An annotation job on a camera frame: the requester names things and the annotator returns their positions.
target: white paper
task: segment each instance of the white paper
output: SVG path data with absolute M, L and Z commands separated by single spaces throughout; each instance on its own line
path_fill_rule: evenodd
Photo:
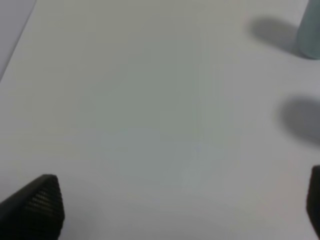
M 36 0 L 0 0 L 0 80 Z

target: blue cup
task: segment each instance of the blue cup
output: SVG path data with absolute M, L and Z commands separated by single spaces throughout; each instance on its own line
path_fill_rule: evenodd
M 320 59 L 320 0 L 309 0 L 298 29 L 297 46 L 308 58 Z

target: textured black rubber pad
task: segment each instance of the textured black rubber pad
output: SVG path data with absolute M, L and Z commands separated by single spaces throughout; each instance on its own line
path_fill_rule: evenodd
M 309 192 L 306 199 L 306 211 L 315 233 L 320 239 L 320 166 L 312 168 Z
M 58 178 L 42 175 L 0 203 L 0 240 L 57 240 L 64 219 Z

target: white surface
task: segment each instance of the white surface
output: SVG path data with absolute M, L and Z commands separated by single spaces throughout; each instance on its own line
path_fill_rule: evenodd
M 0 84 L 1 196 L 56 173 L 61 240 L 317 239 L 319 148 L 280 112 L 320 63 L 252 33 L 306 3 L 38 1 Z
M 36 0 L 0 0 L 0 80 Z

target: light blue cylinder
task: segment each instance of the light blue cylinder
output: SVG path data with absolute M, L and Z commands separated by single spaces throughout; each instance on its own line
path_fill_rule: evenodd
M 320 59 L 320 0 L 309 0 L 297 33 L 302 54 Z

